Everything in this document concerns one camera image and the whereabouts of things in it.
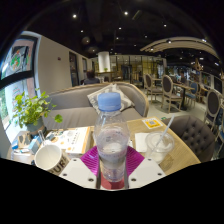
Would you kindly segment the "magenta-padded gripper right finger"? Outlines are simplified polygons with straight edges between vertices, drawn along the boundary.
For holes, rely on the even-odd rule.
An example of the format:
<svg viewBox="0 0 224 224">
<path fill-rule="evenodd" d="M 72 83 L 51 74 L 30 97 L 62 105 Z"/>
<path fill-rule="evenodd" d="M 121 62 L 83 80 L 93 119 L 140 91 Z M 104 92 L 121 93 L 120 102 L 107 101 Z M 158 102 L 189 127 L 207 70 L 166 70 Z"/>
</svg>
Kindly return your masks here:
<svg viewBox="0 0 224 224">
<path fill-rule="evenodd" d="M 166 174 L 153 159 L 146 159 L 134 148 L 128 147 L 125 173 L 126 189 L 140 188 L 165 176 Z"/>
</svg>

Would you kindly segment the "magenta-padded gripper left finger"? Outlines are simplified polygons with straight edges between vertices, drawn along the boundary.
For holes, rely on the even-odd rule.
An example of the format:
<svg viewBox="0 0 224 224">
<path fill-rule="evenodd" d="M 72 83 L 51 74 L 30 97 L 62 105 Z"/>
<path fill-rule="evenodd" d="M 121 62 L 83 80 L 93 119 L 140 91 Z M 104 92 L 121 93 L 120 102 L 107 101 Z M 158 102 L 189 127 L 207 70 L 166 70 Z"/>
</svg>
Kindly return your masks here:
<svg viewBox="0 0 224 224">
<path fill-rule="evenodd" d="M 84 188 L 100 187 L 100 162 L 97 147 L 94 146 L 80 158 L 73 158 L 60 177 Z"/>
</svg>

